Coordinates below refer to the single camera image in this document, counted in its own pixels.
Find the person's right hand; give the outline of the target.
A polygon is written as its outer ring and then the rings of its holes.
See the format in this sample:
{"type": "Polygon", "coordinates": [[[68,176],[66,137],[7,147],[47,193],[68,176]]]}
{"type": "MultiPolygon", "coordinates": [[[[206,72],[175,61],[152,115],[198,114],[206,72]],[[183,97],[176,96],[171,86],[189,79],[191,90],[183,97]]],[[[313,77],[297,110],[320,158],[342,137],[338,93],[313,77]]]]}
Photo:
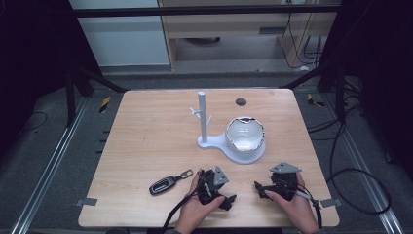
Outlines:
{"type": "Polygon", "coordinates": [[[295,195],[287,201],[278,193],[269,190],[266,190],[265,194],[283,209],[291,224],[302,234],[315,234],[321,231],[307,199],[295,195]]]}

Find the black car key fob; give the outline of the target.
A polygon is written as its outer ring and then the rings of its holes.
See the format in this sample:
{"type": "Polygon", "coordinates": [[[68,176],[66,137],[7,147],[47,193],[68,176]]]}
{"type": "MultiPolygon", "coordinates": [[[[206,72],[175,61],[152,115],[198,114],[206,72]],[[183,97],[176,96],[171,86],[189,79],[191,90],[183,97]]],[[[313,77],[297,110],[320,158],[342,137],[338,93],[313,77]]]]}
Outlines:
{"type": "Polygon", "coordinates": [[[192,170],[187,170],[187,171],[181,173],[180,175],[176,175],[176,176],[171,175],[171,176],[164,177],[164,178],[156,181],[155,183],[153,183],[149,187],[149,192],[153,196],[159,195],[159,194],[161,194],[163,192],[166,192],[169,189],[173,188],[178,181],[180,181],[182,179],[185,179],[185,178],[191,176],[192,174],[193,174],[192,170]]]}

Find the white bowl with silver rim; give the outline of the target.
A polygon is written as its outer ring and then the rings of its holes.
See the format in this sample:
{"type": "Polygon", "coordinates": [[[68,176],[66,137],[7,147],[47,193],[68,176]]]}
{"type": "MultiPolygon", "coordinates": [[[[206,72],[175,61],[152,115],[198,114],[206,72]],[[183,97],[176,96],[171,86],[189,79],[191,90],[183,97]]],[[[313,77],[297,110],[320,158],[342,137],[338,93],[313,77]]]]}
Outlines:
{"type": "Polygon", "coordinates": [[[240,152],[257,150],[264,142],[263,125],[252,117],[237,117],[226,128],[225,137],[229,146],[240,152]]]}

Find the person's left hand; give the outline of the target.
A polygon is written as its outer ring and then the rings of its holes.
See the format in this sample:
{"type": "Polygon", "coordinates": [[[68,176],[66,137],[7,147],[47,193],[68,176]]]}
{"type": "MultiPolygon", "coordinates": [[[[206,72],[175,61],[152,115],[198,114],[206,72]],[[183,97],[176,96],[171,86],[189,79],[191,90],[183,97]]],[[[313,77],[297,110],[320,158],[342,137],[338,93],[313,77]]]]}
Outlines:
{"type": "Polygon", "coordinates": [[[216,197],[210,203],[203,205],[197,196],[191,197],[181,208],[174,230],[180,234],[191,234],[212,212],[223,203],[223,196],[216,197]]]}

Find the aluminium floor rail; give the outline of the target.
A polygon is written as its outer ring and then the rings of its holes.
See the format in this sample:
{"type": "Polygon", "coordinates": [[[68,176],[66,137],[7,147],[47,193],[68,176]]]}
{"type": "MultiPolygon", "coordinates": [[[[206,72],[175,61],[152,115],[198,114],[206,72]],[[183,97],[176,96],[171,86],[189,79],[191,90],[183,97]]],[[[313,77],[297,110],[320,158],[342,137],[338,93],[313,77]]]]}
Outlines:
{"type": "Polygon", "coordinates": [[[36,216],[40,205],[53,181],[55,174],[59,168],[61,160],[64,158],[66,150],[78,129],[78,126],[84,116],[85,109],[89,100],[86,97],[81,97],[79,106],[75,109],[73,121],[64,129],[64,132],[59,139],[59,142],[49,160],[45,170],[38,180],[30,198],[28,199],[19,218],[13,225],[10,234],[26,234],[34,217],[36,216]]]}
{"type": "Polygon", "coordinates": [[[398,221],[393,209],[392,209],[392,198],[390,193],[384,184],[373,175],[366,162],[362,159],[361,154],[357,148],[357,145],[351,136],[350,132],[346,129],[346,116],[339,118],[338,114],[335,112],[335,104],[333,98],[329,95],[322,95],[326,108],[329,110],[330,114],[334,118],[334,124],[338,127],[338,131],[334,137],[333,146],[329,156],[329,178],[327,179],[333,185],[336,186],[335,178],[343,173],[353,173],[358,176],[362,187],[369,198],[373,210],[362,209],[361,207],[352,204],[347,201],[340,190],[337,193],[340,195],[343,201],[345,201],[350,207],[357,210],[358,212],[366,215],[378,216],[384,226],[387,234],[405,234],[404,229],[398,221]],[[346,169],[340,169],[335,171],[333,169],[333,159],[336,150],[336,144],[338,141],[344,143],[344,147],[348,151],[348,156],[352,162],[352,166],[346,169]]]}

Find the grey tape strip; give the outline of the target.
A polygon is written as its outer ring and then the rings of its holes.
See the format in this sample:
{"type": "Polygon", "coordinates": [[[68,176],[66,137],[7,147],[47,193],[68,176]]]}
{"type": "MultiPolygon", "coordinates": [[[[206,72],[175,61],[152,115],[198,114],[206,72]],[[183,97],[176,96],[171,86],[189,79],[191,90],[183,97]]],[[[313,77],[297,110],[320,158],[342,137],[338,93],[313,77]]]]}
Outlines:
{"type": "Polygon", "coordinates": [[[96,203],[97,203],[96,198],[83,198],[83,199],[77,199],[74,205],[77,207],[95,206],[96,203]]]}
{"type": "Polygon", "coordinates": [[[324,208],[340,207],[343,205],[342,201],[339,198],[337,199],[330,198],[330,199],[321,200],[320,203],[324,208]]]}

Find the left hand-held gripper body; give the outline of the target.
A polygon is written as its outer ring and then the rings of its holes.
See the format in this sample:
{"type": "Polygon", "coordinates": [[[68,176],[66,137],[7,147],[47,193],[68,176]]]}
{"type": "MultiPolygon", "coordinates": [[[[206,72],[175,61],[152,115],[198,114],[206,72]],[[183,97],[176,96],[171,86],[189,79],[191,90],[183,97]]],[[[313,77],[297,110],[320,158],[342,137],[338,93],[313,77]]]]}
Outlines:
{"type": "Polygon", "coordinates": [[[215,198],[220,197],[219,189],[229,181],[223,171],[216,166],[215,170],[201,170],[199,172],[199,182],[196,188],[196,194],[199,201],[203,204],[209,204],[215,198]]]}

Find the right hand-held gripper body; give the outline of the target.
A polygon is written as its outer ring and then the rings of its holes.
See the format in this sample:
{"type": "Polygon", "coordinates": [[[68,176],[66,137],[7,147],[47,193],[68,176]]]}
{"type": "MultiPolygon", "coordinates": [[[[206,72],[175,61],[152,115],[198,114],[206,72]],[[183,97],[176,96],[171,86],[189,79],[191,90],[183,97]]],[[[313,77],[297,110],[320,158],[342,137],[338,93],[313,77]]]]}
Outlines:
{"type": "Polygon", "coordinates": [[[291,201],[297,191],[297,173],[301,169],[281,162],[270,169],[271,181],[275,186],[275,192],[282,196],[285,200],[291,201]]]}

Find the black metal frame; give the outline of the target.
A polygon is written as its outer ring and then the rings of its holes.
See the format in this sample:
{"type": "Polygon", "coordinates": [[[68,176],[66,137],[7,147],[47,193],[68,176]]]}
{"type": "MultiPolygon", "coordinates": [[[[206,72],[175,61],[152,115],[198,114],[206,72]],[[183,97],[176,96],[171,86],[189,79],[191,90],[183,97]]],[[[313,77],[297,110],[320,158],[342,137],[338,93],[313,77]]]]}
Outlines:
{"type": "MultiPolygon", "coordinates": [[[[339,11],[338,4],[313,4],[313,5],[244,5],[244,6],[200,6],[200,7],[146,7],[146,8],[119,8],[119,9],[86,9],[74,10],[69,2],[70,9],[67,14],[75,20],[76,23],[82,26],[78,18],[109,18],[109,17],[155,17],[161,18],[164,16],[193,16],[193,15],[233,15],[233,14],[282,14],[282,13],[337,13],[339,11]]],[[[174,55],[172,54],[171,41],[166,37],[167,51],[169,55],[169,66],[174,66],[174,55]]],[[[88,39],[85,35],[88,48],[91,49],[88,39]]],[[[136,66],[115,66],[119,67],[136,67],[136,66]]],[[[93,88],[89,81],[95,81],[104,86],[116,91],[122,92],[124,89],[103,78],[95,57],[93,63],[87,65],[77,59],[73,61],[73,67],[70,74],[67,76],[67,81],[77,86],[79,91],[84,96],[89,96],[93,93],[93,88]]]]}

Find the white cabinet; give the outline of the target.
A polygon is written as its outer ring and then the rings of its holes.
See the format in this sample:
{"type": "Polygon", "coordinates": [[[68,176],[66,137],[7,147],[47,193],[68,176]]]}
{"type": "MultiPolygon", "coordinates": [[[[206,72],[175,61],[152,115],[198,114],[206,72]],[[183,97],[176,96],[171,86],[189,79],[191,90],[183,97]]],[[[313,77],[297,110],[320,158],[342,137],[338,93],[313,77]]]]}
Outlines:
{"type": "MultiPolygon", "coordinates": [[[[157,0],[69,0],[74,10],[158,7],[157,0]]],[[[169,65],[161,18],[78,18],[100,67],[169,65]]]]}

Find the light wooden desk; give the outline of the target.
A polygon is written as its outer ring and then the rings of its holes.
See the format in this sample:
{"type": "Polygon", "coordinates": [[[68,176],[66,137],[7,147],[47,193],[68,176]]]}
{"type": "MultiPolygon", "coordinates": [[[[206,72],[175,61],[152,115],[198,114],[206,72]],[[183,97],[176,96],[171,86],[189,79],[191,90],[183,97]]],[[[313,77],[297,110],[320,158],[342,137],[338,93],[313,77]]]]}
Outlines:
{"type": "MultiPolygon", "coordinates": [[[[341,0],[157,0],[161,7],[244,6],[244,5],[313,5],[335,4],[341,0]]],[[[304,62],[308,38],[327,36],[335,13],[282,13],[164,16],[166,37],[183,38],[276,35],[287,64],[304,62]]]]}

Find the white key stand with tray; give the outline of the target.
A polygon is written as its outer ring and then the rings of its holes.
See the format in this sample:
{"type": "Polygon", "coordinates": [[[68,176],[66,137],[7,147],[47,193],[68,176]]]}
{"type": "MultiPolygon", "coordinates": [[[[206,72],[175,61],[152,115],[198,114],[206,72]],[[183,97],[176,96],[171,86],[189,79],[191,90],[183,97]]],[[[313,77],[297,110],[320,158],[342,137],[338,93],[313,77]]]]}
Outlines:
{"type": "Polygon", "coordinates": [[[252,164],[264,155],[266,150],[266,139],[264,139],[263,144],[257,150],[252,152],[240,152],[228,145],[225,137],[226,129],[218,136],[210,135],[207,132],[207,127],[211,118],[207,117],[207,98],[205,92],[198,92],[198,103],[199,109],[191,109],[191,112],[200,119],[201,135],[197,138],[197,144],[201,148],[217,148],[221,150],[229,160],[238,164],[252,164]]]}

